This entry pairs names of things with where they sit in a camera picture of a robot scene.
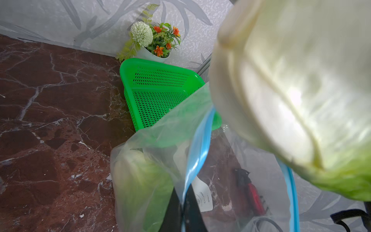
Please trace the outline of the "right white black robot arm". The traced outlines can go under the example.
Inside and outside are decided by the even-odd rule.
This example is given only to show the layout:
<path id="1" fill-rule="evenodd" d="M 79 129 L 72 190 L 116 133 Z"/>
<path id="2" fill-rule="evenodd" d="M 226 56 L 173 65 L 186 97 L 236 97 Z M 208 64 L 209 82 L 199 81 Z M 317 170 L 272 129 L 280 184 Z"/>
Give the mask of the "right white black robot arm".
<path id="1" fill-rule="evenodd" d="M 349 209 L 334 213 L 330 216 L 332 221 L 340 226 L 343 226 L 346 232 L 351 232 L 349 226 L 344 222 L 349 218 L 361 218 L 363 226 L 368 232 L 371 231 L 371 202 L 364 202 L 365 211 L 361 209 Z"/>

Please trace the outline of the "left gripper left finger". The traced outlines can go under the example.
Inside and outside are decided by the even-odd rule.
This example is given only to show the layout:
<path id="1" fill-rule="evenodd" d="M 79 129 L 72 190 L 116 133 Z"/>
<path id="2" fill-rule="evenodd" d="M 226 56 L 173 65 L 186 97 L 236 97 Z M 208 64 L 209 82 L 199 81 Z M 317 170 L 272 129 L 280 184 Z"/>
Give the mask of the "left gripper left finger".
<path id="1" fill-rule="evenodd" d="M 173 189 L 159 232 L 181 232 L 182 220 L 182 206 L 175 189 Z"/>

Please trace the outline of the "chinese cabbage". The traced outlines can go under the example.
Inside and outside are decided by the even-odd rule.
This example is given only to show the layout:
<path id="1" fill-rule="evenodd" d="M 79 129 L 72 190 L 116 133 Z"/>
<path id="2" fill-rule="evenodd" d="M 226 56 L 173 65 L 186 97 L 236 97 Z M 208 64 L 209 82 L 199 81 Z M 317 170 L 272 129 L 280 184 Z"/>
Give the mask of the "chinese cabbage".
<path id="1" fill-rule="evenodd" d="M 209 78 L 244 140 L 320 189 L 370 201 L 370 1 L 237 1 Z"/>
<path id="2" fill-rule="evenodd" d="M 174 189 L 168 173 L 139 150 L 121 150 L 111 154 L 111 176 L 119 231 L 159 231 Z"/>

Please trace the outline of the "clear zip-top bag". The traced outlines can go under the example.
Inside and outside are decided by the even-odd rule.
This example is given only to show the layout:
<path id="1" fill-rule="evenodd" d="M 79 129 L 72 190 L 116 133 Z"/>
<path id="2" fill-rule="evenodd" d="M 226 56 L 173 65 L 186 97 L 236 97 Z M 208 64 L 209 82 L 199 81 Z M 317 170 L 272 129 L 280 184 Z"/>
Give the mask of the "clear zip-top bag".
<path id="1" fill-rule="evenodd" d="M 242 139 L 217 118 L 208 86 L 202 87 L 166 114 L 187 119 L 192 132 L 175 135 L 164 132 L 163 123 L 136 132 L 114 151 L 139 150 L 171 177 L 184 212 L 191 185 L 208 232 L 298 232 L 299 210 L 293 174 L 273 154 Z M 234 169 L 245 169 L 258 190 L 264 216 L 254 216 L 243 207 Z"/>

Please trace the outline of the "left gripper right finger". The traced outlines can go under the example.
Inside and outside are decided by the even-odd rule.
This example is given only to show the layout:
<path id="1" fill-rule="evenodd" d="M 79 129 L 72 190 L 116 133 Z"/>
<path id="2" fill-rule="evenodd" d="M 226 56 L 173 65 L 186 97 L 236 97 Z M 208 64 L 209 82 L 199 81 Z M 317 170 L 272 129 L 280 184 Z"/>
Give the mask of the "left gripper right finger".
<path id="1" fill-rule="evenodd" d="M 204 224 L 197 199 L 190 185 L 184 201 L 183 231 L 184 232 L 208 232 Z"/>

